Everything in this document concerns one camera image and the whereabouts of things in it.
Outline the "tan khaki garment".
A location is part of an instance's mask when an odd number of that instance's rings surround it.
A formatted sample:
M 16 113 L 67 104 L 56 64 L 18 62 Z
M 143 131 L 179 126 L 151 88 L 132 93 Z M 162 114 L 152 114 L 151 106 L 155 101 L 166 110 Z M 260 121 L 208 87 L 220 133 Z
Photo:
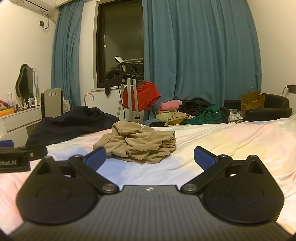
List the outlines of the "tan khaki garment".
M 174 131 L 156 131 L 144 124 L 118 121 L 93 149 L 103 147 L 107 156 L 127 162 L 156 164 L 177 149 L 176 140 Z

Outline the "beige clothes pile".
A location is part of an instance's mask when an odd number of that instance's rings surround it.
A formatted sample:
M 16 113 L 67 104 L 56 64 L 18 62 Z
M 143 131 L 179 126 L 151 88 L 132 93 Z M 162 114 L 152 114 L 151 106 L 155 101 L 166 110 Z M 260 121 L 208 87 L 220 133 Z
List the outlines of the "beige clothes pile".
M 183 121 L 193 118 L 190 114 L 182 113 L 176 110 L 163 112 L 156 111 L 155 115 L 157 120 L 165 123 L 165 126 L 180 125 Z

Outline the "white dresser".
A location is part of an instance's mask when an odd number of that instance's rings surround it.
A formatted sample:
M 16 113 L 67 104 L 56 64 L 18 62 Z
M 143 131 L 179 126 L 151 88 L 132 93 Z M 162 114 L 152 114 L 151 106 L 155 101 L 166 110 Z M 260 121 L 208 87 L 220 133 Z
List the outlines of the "white dresser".
M 41 119 L 40 106 L 1 117 L 1 141 L 13 141 L 15 147 L 24 146 L 29 135 L 27 129 L 32 129 Z

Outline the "black jacket on bed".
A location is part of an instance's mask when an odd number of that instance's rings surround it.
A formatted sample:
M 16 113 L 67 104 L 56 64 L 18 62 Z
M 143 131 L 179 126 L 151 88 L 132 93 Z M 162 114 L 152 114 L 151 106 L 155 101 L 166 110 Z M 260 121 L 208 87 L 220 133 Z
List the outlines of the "black jacket on bed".
M 119 119 L 99 108 L 74 107 L 68 113 L 55 118 L 43 118 L 29 135 L 27 146 L 49 146 L 73 138 L 110 129 Z

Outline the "green garment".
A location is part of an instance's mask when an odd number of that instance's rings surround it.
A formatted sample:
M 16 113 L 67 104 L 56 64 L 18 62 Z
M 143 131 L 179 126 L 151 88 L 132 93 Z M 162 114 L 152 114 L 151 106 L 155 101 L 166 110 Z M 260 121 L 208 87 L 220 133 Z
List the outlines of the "green garment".
M 182 125 L 207 125 L 222 123 L 223 117 L 218 105 L 207 107 L 203 113 L 191 119 L 181 122 Z

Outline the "pink cane hook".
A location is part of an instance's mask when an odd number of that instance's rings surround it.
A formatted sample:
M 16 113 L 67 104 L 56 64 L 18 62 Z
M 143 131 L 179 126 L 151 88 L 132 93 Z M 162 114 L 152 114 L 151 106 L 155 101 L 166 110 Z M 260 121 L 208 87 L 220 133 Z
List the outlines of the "pink cane hook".
M 83 103 L 85 106 L 88 106 L 89 102 L 95 101 L 94 95 L 91 92 L 88 92 L 83 97 Z

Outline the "pink folded garment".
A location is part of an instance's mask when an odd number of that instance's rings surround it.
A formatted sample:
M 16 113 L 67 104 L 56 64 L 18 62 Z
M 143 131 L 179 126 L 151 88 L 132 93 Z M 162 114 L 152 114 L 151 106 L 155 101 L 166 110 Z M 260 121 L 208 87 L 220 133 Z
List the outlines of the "pink folded garment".
M 159 105 L 159 111 L 173 111 L 173 110 L 177 110 L 180 105 L 182 104 L 181 100 L 170 100 L 167 102 L 161 102 Z

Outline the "black sofa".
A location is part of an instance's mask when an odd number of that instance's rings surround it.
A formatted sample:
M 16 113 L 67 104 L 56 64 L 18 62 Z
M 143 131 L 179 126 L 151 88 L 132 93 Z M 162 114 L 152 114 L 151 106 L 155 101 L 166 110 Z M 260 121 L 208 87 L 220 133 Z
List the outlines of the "black sofa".
M 273 121 L 280 118 L 289 118 L 292 108 L 286 97 L 264 93 L 265 102 L 263 109 L 250 109 L 244 115 L 245 121 Z

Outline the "red shirt on stand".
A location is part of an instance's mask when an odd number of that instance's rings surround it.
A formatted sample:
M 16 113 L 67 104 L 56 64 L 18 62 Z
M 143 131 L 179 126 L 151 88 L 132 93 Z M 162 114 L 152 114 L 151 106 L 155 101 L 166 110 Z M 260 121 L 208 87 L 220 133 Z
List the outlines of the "red shirt on stand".
M 137 100 L 139 111 L 149 110 L 160 99 L 161 94 L 152 82 L 140 81 L 137 84 Z M 123 107 L 128 108 L 127 87 L 122 93 Z M 132 89 L 132 110 L 135 111 L 134 94 Z

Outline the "garment steamer stand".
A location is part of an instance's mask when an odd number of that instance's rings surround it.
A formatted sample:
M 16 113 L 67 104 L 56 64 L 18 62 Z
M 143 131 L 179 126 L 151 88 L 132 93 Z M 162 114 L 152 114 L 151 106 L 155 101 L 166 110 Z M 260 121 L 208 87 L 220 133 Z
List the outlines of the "garment steamer stand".
M 115 61 L 118 65 L 115 68 L 117 76 L 121 77 L 121 89 L 119 90 L 122 109 L 123 106 L 123 91 L 127 89 L 127 109 L 129 121 L 141 123 L 140 111 L 137 99 L 137 74 L 138 69 L 131 63 L 125 62 L 121 57 L 115 56 Z

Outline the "blue curtain right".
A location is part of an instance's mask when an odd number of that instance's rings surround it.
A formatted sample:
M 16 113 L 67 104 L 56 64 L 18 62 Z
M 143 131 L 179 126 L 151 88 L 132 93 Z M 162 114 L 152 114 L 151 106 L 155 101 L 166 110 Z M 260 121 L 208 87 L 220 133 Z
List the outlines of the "blue curtain right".
M 161 97 L 223 105 L 261 89 L 247 1 L 143 1 L 144 77 Z

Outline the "blue curtain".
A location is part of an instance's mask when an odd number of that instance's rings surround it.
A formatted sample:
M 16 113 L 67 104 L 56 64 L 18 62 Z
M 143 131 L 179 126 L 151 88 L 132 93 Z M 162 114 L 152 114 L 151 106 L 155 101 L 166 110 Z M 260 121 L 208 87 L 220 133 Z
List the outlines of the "blue curtain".
M 60 88 L 70 107 L 80 105 L 79 46 L 84 1 L 59 8 L 55 30 L 51 87 Z
M 143 1 L 144 77 L 161 97 L 223 105 L 261 89 L 247 1 Z

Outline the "blue curtain left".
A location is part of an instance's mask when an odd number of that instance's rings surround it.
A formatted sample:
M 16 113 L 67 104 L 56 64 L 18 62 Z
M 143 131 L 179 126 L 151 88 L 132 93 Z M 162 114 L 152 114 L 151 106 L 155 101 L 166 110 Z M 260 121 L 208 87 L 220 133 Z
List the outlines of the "blue curtain left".
M 80 105 L 79 46 L 84 1 L 59 8 L 55 30 L 51 87 L 60 88 L 70 107 Z

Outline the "white air conditioner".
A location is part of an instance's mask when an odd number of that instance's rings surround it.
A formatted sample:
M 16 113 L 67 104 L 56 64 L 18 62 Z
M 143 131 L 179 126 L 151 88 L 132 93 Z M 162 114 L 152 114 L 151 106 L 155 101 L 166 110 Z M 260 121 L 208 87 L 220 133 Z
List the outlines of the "white air conditioner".
M 11 3 L 17 4 L 23 8 L 29 9 L 41 15 L 48 14 L 55 8 L 54 1 L 43 0 L 10 0 Z

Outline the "wall power socket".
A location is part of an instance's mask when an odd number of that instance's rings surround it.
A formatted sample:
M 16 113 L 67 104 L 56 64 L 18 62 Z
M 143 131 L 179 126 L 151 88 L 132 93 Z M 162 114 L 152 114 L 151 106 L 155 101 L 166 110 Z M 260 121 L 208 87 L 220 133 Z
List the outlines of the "wall power socket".
M 288 93 L 296 94 L 296 85 L 287 85 Z

